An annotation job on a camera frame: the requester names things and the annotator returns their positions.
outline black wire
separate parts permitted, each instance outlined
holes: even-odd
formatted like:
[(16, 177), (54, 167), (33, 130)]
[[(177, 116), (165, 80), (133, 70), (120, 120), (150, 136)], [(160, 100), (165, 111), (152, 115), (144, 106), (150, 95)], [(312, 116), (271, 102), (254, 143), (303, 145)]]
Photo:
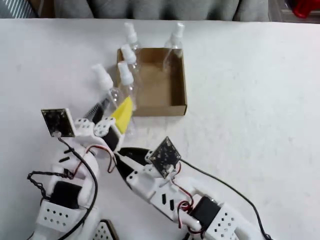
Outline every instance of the black wire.
[(88, 163), (83, 159), (83, 157), (77, 153), (72, 147), (70, 147), (70, 145), (68, 143), (66, 143), (62, 138), (58, 138), (58, 140), (65, 144), (69, 150), (73, 153), (73, 155), (79, 159), (81, 161), (81, 163), (87, 168), (87, 170), (89, 171), (90, 175), (92, 176), (93, 178), (93, 181), (94, 181), (94, 195), (93, 195), (93, 199), (92, 199), (92, 202), (89, 206), (89, 208), (87, 209), (86, 213), (83, 215), (83, 217), (80, 219), (80, 221), (70, 230), (68, 231), (66, 234), (64, 234), (62, 237), (60, 237), (58, 240), (64, 240), (66, 239), (67, 237), (69, 237), (72, 233), (74, 233), (82, 224), (85, 223), (85, 220), (87, 219), (89, 213), (91, 212), (92, 208), (94, 207), (94, 204), (96, 202), (96, 199), (97, 199), (97, 194), (98, 194), (98, 181), (97, 181), (97, 178), (94, 174), (94, 172), (92, 171), (92, 169), (90, 168), (90, 166), (88, 165)]
[(26, 240), (29, 240), (32, 238), (32, 236), (34, 235), (35, 232), (31, 233), (31, 235), (26, 239)]
[(202, 174), (204, 174), (204, 175), (206, 175), (206, 176), (208, 176), (208, 177), (210, 177), (210, 178), (213, 178), (213, 179), (217, 180), (218, 182), (226, 185), (228, 188), (232, 189), (232, 190), (233, 190), (234, 192), (236, 192), (240, 197), (242, 197), (244, 200), (246, 200), (246, 201), (251, 205), (251, 207), (253, 208), (253, 210), (254, 210), (254, 212), (255, 212), (255, 215), (256, 215), (256, 218), (257, 218), (257, 220), (258, 220), (258, 224), (259, 224), (259, 227), (260, 227), (260, 231), (261, 231), (261, 234), (262, 234), (262, 236), (264, 237), (264, 239), (265, 239), (265, 240), (273, 240), (273, 239), (271, 238), (271, 236), (265, 232), (264, 227), (263, 227), (262, 222), (261, 222), (260, 215), (259, 215), (259, 213), (258, 213), (258, 210), (257, 210), (256, 206), (255, 206), (245, 195), (243, 195), (241, 192), (239, 192), (238, 190), (236, 190), (234, 187), (232, 187), (232, 186), (229, 185), (228, 183), (224, 182), (223, 180), (219, 179), (218, 177), (213, 176), (213, 175), (211, 175), (211, 174), (209, 174), (209, 173), (207, 173), (207, 172), (205, 172), (205, 171), (197, 168), (196, 166), (191, 165), (189, 162), (187, 162), (187, 161), (185, 161), (185, 160), (183, 160), (183, 159), (181, 159), (181, 162), (187, 164), (189, 167), (193, 168), (194, 170), (197, 170), (198, 172), (200, 172), (200, 173), (202, 173)]
[(67, 179), (67, 178), (73, 179), (74, 178), (74, 174), (70, 171), (68, 171), (67, 173), (51, 172), (51, 171), (32, 171), (31, 173), (29, 173), (28, 177), (26, 179), (29, 180), (31, 183), (33, 183), (33, 185), (35, 185), (38, 189), (40, 189), (41, 195), (42, 195), (41, 202), (43, 199), (49, 200), (50, 198), (47, 196), (44, 185), (41, 182), (35, 181), (32, 178), (33, 175), (58, 176), (58, 177), (65, 178), (65, 179)]

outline gray fabric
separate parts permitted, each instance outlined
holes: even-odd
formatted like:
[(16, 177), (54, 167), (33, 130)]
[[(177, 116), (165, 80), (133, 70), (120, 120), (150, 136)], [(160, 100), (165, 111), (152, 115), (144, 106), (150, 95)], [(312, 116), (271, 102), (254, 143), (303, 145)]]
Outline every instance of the gray fabric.
[(269, 21), (268, 0), (54, 0), (57, 18)]

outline red object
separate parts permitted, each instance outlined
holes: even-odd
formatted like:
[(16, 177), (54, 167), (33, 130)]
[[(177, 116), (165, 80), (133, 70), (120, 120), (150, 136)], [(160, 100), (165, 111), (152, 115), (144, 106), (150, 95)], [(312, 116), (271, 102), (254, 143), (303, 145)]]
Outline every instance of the red object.
[(293, 13), (299, 18), (305, 19), (315, 9), (320, 9), (320, 0), (298, 0)]

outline circuit board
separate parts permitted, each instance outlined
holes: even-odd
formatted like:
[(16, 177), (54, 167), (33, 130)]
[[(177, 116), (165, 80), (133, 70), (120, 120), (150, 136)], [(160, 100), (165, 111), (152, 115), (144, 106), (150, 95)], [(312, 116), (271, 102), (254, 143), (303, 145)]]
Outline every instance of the circuit board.
[(75, 136), (74, 123), (67, 108), (42, 109), (41, 113), (52, 137), (55, 132), (60, 132), (61, 137)]
[(175, 167), (180, 159), (181, 155), (169, 137), (166, 137), (149, 157), (149, 160), (164, 179), (170, 173), (170, 169), (173, 170), (172, 166)]

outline red wire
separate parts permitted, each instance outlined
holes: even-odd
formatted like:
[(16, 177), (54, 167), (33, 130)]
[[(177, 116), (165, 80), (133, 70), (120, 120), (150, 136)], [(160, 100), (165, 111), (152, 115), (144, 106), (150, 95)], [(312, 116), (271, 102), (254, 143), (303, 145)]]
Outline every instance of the red wire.
[[(85, 154), (87, 154), (87, 153), (90, 151), (91, 148), (102, 149), (102, 150), (105, 150), (105, 151), (109, 154), (109, 156), (110, 156), (110, 162), (109, 162), (109, 166), (108, 166), (107, 172), (108, 172), (109, 174), (112, 173), (112, 171), (115, 169), (115, 167), (113, 167), (112, 169), (110, 169), (110, 168), (111, 168), (111, 162), (112, 162), (112, 160), (113, 160), (113, 161), (114, 161), (114, 164), (116, 164), (116, 160), (114, 159), (114, 157), (112, 157), (111, 152), (110, 152), (106, 147), (103, 147), (103, 146), (100, 146), (100, 145), (92, 145), (92, 146), (90, 146), (90, 147), (86, 150)], [(77, 172), (78, 172), (79, 167), (81, 166), (81, 164), (82, 164), (81, 162), (78, 164), (78, 166), (77, 166), (76, 169), (74, 170), (73, 176), (75, 176), (75, 175), (77, 174)]]

